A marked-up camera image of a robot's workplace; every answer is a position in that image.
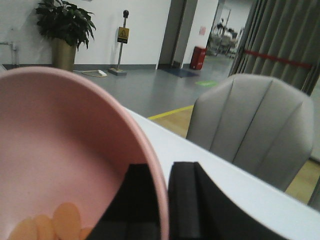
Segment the sign base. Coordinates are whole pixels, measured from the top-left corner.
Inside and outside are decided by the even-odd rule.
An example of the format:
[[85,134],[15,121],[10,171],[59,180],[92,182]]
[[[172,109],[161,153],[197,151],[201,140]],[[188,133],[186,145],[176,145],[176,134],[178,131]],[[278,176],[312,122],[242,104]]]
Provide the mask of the sign base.
[[114,67],[112,68],[109,68],[108,69],[108,72],[113,74],[113,75],[116,75],[116,76],[126,76],[127,75],[127,72],[122,70],[122,69],[116,69]]

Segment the orange food piece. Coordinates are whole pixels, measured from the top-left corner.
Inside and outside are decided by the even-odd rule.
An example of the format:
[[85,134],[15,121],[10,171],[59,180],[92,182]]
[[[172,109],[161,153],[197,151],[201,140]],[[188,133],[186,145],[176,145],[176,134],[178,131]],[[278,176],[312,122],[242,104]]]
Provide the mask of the orange food piece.
[[81,217],[71,202],[62,203],[53,213],[53,229],[60,240],[79,240]]
[[37,225],[28,217],[17,224],[8,240],[37,240]]
[[81,229],[81,232],[80,232],[80,240],[86,240],[86,238],[89,236],[89,234],[91,233],[92,231],[92,227],[84,227]]
[[37,240],[55,240],[56,234],[51,219],[42,214],[34,218],[37,229]]

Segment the warning sign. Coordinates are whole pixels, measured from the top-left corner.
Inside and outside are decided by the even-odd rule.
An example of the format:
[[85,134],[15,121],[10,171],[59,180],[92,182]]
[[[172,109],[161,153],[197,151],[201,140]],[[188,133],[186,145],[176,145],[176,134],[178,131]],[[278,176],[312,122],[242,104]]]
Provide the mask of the warning sign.
[[129,37],[129,28],[124,28],[120,26],[118,31],[118,42],[127,44],[128,37]]

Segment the white table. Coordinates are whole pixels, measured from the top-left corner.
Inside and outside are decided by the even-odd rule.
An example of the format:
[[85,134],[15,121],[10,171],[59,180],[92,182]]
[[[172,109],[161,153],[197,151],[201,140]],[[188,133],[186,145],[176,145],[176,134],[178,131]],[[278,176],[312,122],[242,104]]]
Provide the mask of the white table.
[[320,213],[150,120],[130,111],[149,138],[166,184],[173,162],[199,162],[243,211],[290,240],[320,240]]

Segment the gray floor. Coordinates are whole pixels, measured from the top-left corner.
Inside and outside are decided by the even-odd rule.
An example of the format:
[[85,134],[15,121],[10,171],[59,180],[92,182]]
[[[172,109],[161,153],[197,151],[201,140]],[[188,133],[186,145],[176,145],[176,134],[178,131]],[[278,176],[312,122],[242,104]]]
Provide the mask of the gray floor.
[[206,56],[202,70],[185,69],[199,76],[184,78],[150,69],[128,70],[126,76],[110,73],[107,77],[83,76],[105,89],[126,108],[150,117],[193,105],[198,96],[209,89],[196,82],[221,82],[228,76],[232,63],[233,59],[224,55]]

